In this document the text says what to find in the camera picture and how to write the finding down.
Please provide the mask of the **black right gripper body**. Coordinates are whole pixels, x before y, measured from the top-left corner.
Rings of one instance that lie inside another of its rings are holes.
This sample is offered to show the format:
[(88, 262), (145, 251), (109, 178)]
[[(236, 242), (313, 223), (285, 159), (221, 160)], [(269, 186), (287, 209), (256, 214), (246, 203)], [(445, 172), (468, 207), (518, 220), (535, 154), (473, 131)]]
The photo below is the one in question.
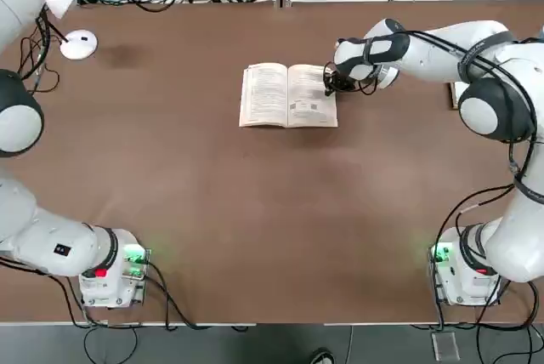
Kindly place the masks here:
[(332, 72), (331, 77), (337, 79), (337, 85), (340, 90), (355, 90), (355, 81), (340, 73), (338, 70)]

